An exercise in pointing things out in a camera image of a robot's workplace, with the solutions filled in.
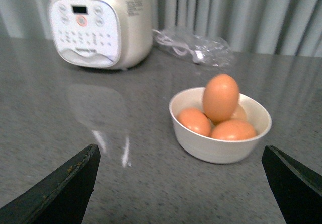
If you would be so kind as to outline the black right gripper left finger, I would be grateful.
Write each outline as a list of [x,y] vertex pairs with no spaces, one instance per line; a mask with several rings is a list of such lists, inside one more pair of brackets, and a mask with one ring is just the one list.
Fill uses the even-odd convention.
[[1,208],[1,223],[82,223],[100,162],[90,144]]

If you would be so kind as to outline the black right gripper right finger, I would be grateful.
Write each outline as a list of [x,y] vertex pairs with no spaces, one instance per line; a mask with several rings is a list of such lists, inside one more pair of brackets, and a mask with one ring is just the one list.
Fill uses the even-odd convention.
[[321,223],[321,175],[272,145],[262,165],[286,223]]

